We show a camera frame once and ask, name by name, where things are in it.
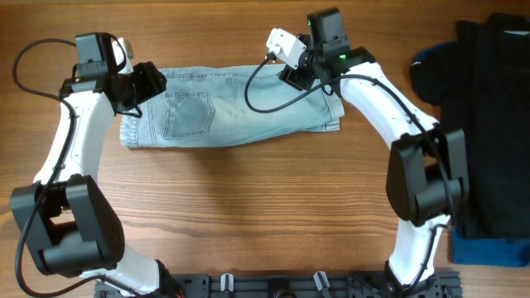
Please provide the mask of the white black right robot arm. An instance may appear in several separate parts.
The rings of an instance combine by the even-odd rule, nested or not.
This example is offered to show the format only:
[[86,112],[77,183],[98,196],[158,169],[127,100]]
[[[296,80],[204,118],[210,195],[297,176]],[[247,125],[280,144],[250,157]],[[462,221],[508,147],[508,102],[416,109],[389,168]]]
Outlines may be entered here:
[[462,130],[411,103],[365,48],[352,48],[338,8],[307,17],[309,34],[271,31],[267,54],[285,63],[281,81],[308,95],[325,86],[356,107],[390,150],[386,193],[399,218],[393,253],[378,290],[388,297],[419,295],[439,285],[433,261],[440,233],[455,223],[469,194]]

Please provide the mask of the light blue denim shorts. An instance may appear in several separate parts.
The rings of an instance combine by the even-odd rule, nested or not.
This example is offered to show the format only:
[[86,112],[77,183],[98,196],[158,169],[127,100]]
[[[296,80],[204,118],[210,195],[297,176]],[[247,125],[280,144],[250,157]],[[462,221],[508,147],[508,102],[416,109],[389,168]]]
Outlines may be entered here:
[[166,91],[142,103],[141,118],[124,116],[120,142],[136,147],[232,147],[294,132],[334,132],[341,99],[283,83],[282,65],[166,68]]

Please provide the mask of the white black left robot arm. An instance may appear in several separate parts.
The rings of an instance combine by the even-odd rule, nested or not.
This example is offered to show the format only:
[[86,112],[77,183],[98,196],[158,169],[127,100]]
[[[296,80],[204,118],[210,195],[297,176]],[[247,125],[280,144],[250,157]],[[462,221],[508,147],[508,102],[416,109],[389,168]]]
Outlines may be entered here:
[[97,297],[182,297],[185,291],[161,261],[126,244],[97,184],[114,118],[140,118],[141,104],[164,92],[166,78],[152,62],[133,65],[129,44],[112,34],[78,35],[73,46],[79,60],[54,95],[61,112],[49,155],[34,181],[10,198],[21,232],[17,283],[37,296],[22,274],[22,257],[29,253],[41,274],[70,278],[74,288],[94,282]]

